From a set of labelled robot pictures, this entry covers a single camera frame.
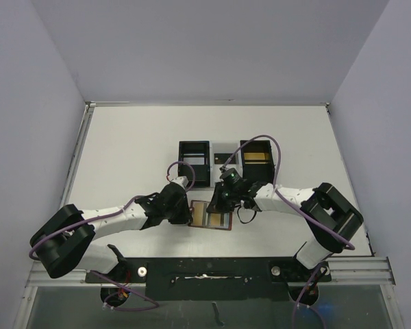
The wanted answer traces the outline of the gold credit card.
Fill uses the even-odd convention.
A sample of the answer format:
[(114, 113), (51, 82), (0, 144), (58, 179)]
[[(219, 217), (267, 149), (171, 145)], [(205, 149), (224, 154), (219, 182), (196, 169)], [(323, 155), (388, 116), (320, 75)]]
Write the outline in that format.
[(206, 208), (208, 206), (207, 202), (204, 201), (192, 201), (192, 223), (194, 227), (204, 227), (206, 225), (206, 220), (208, 214)]

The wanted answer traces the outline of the brown leather card holder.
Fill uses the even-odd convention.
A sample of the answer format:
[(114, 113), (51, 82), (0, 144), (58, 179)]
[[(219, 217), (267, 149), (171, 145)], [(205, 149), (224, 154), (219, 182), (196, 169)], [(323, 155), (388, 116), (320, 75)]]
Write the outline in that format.
[(210, 230), (227, 230), (230, 231), (232, 229), (232, 213), (225, 213), (225, 214), (209, 214), (206, 220), (206, 225), (204, 227), (194, 227), (194, 228), (204, 228)]

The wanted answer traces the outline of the black white card sorting tray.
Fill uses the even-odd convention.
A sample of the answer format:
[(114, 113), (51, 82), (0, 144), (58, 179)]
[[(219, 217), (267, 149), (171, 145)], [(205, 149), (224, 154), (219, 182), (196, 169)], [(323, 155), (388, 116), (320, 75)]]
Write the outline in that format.
[[(220, 181), (221, 168), (235, 168), (244, 179), (269, 182), (275, 175), (275, 163), (271, 142), (268, 140), (251, 141), (247, 145), (240, 141), (180, 141), (178, 150), (177, 174), (188, 178), (188, 186), (193, 188), (211, 188)], [(270, 154), (268, 162), (247, 162), (245, 152), (264, 152)], [(228, 153), (231, 156), (225, 164), (214, 164), (215, 153)], [(207, 164), (190, 165), (182, 159), (186, 156), (203, 156)], [(230, 159), (237, 156), (237, 163), (230, 164)]]

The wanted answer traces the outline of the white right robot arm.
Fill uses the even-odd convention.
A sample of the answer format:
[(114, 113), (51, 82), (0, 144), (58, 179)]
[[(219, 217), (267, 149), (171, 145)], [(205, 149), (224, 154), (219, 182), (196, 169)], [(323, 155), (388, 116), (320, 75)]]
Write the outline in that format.
[(330, 183), (315, 188), (286, 188), (242, 178), (237, 170), (222, 172), (206, 211), (226, 214), (238, 208), (256, 213), (301, 215), (312, 238), (295, 254), (291, 271), (299, 280), (314, 275), (316, 266), (332, 254), (354, 250), (351, 239), (363, 224), (361, 213)]

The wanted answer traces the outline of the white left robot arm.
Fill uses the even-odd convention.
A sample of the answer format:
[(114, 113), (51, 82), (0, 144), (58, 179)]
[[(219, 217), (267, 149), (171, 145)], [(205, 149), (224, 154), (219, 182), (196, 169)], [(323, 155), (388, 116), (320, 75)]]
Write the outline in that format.
[(50, 278), (84, 269), (119, 281), (126, 271), (124, 256), (115, 245), (95, 241), (123, 231), (146, 230), (163, 221), (190, 223), (187, 183), (185, 177), (178, 177), (159, 193), (133, 197), (124, 206), (80, 210), (75, 204), (65, 205), (30, 239), (29, 256), (42, 263)]

